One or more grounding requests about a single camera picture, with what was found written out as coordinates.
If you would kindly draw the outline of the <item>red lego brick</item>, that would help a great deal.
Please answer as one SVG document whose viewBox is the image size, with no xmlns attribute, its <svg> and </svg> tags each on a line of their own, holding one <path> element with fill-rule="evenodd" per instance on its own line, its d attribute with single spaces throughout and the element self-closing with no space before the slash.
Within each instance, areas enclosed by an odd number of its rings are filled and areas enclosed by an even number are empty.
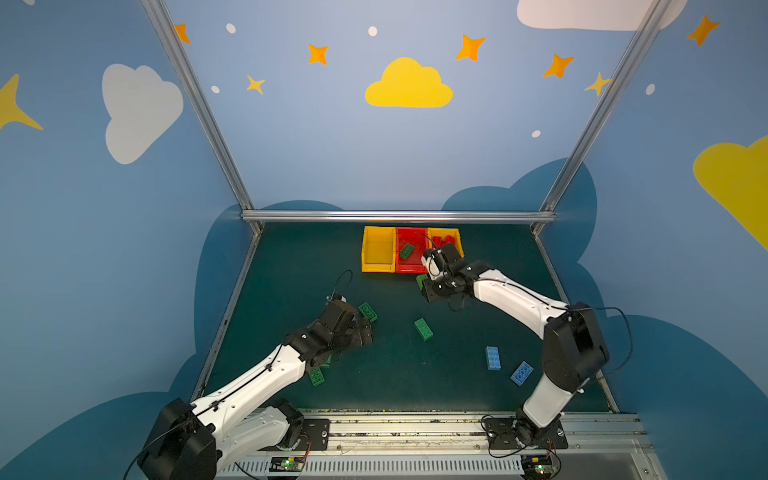
<svg viewBox="0 0 768 480">
<path fill-rule="evenodd" d="M 456 239 L 454 236 L 432 236 L 431 237 L 432 243 L 436 248 L 441 248 L 446 244 L 456 244 Z"/>
</svg>

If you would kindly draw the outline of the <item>dark green lego brick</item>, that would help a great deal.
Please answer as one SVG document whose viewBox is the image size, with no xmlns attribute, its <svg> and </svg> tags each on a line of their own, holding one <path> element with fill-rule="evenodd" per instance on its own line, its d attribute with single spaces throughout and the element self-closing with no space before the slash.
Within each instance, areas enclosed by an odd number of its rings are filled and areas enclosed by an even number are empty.
<svg viewBox="0 0 768 480">
<path fill-rule="evenodd" d="M 409 258 L 412 256 L 412 254 L 413 254 L 413 252 L 414 252 L 414 251 L 415 251 L 415 246 L 414 246 L 414 245 L 412 245 L 411 243 L 406 243 L 406 244 L 405 244 L 405 245 L 404 245 L 404 246 L 403 246 L 403 247 L 400 249 L 400 251 L 399 251 L 399 254 L 398 254 L 398 256 L 399 256 L 399 259 L 400 259 L 401 261 L 406 261 L 406 260 L 408 260 L 408 259 L 409 259 Z"/>
</svg>

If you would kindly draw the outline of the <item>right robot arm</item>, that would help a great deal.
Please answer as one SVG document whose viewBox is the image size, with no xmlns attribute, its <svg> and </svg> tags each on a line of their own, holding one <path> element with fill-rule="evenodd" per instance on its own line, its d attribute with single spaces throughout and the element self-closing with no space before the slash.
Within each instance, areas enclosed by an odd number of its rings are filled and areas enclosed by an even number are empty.
<svg viewBox="0 0 768 480">
<path fill-rule="evenodd" d="M 511 316 L 542 341 L 542 377 L 517 414 L 523 430 L 534 433 L 549 427 L 610 360 L 588 305 L 554 300 L 482 261 L 468 262 L 451 243 L 427 249 L 422 265 L 428 275 L 422 284 L 428 301 L 456 295 L 474 298 Z"/>
</svg>

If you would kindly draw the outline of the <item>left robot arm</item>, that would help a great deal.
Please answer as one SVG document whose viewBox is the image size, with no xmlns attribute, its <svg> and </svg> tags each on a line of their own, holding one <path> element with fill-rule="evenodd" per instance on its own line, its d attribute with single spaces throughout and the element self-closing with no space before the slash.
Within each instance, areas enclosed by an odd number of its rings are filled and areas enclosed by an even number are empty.
<svg viewBox="0 0 768 480">
<path fill-rule="evenodd" d="M 250 370 L 190 403 L 168 403 L 135 465 L 149 479 L 213 479 L 255 451 L 294 445 L 302 414 L 288 402 L 267 400 L 332 355 L 372 343 L 373 332 L 365 314 L 333 295 L 316 320 L 286 335 Z"/>
</svg>

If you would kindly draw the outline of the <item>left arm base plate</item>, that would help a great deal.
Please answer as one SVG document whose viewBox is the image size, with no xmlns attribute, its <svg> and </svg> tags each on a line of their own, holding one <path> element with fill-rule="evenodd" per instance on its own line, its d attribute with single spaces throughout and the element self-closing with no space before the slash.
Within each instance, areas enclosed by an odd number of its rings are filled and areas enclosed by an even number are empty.
<svg viewBox="0 0 768 480">
<path fill-rule="evenodd" d="M 291 425 L 285 437 L 263 451 L 326 451 L 330 439 L 329 419 L 304 419 L 301 426 Z"/>
</svg>

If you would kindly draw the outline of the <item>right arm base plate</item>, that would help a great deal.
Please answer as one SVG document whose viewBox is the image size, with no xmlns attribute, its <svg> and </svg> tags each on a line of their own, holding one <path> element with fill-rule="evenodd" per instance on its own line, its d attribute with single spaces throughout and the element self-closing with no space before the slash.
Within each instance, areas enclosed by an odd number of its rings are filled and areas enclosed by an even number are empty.
<svg viewBox="0 0 768 480">
<path fill-rule="evenodd" d="M 546 427 L 538 427 L 527 417 L 494 417 L 484 415 L 480 425 L 490 451 L 519 451 L 526 448 L 560 450 L 568 441 L 558 415 Z"/>
</svg>

